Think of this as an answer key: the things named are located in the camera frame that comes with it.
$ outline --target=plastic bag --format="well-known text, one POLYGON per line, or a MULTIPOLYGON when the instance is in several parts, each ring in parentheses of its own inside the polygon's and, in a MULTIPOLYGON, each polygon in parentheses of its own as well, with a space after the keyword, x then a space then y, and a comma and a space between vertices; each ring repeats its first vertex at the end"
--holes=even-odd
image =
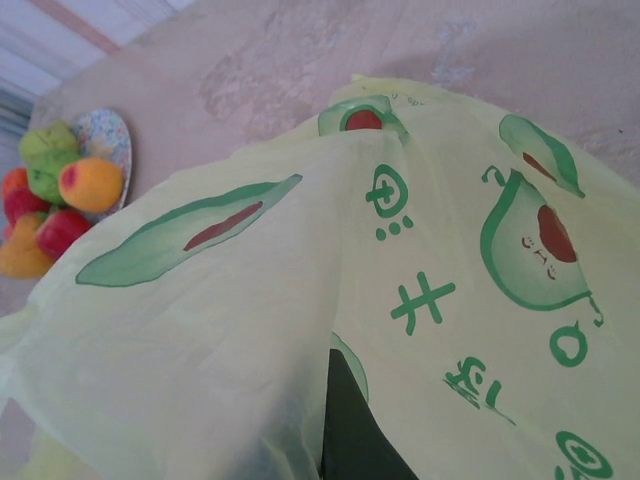
POLYGON ((333 346, 420 478, 639 478, 639 234, 570 142, 359 77, 74 245, 2 391, 105 479, 317 478, 333 346))

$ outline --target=yellow fruit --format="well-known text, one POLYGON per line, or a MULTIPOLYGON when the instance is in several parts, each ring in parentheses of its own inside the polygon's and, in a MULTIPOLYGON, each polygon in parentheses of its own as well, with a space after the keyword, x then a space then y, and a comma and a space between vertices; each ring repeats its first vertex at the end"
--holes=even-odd
POLYGON ((0 274, 11 278, 37 278, 49 271, 53 258, 36 242, 42 220, 35 213, 22 215, 13 227, 11 237, 0 248, 0 274))
POLYGON ((124 176, 120 168, 102 158, 83 158, 67 165, 58 178, 64 201, 78 210, 102 213, 122 195, 124 176))

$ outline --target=avocado print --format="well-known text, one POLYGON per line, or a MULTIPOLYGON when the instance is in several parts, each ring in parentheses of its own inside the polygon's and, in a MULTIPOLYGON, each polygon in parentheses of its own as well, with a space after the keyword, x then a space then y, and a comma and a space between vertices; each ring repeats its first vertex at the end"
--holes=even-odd
POLYGON ((555 310, 591 292, 576 252, 555 211, 524 176, 509 179, 489 167, 482 180, 495 180, 502 194, 482 227, 482 260, 507 297, 531 310, 555 310))
POLYGON ((353 373, 353 377, 356 379, 358 383, 358 387, 360 387, 360 391, 362 392, 362 396, 369 403, 369 384, 367 383, 367 376, 364 373, 364 368, 362 368, 362 363, 356 354, 353 353, 346 343, 342 341, 342 339, 331 332, 331 348, 335 348, 336 350, 340 350, 344 355, 345 360, 347 361, 347 365, 351 369, 351 373, 353 373))
POLYGON ((151 282, 201 251, 235 237, 300 181, 245 185, 171 210, 143 225, 117 248, 89 262, 79 285, 130 287, 151 282))
POLYGON ((350 130, 394 130, 405 141, 408 136, 404 126, 384 95, 352 98, 340 102, 318 116, 320 136, 350 130))
POLYGON ((508 114, 500 122, 500 138, 526 163, 564 190, 584 198, 578 185, 578 171, 569 149, 535 124, 508 114))

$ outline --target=dark object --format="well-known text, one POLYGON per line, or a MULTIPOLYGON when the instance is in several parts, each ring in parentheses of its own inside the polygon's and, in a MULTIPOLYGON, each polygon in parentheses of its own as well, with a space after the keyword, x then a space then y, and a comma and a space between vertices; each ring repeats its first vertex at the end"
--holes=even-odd
POLYGON ((417 480, 378 428, 342 352, 329 354, 324 480, 417 480))

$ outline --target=fruit plate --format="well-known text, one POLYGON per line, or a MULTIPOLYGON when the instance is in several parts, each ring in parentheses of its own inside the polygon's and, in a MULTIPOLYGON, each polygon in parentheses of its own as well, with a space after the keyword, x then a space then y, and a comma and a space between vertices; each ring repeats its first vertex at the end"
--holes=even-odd
POLYGON ((124 207, 131 183, 133 158, 131 136, 124 120, 113 110, 100 108, 84 113, 71 122, 83 157, 100 157, 115 163, 124 175, 124 188, 120 200, 106 212, 85 214, 92 223, 112 215, 124 207))

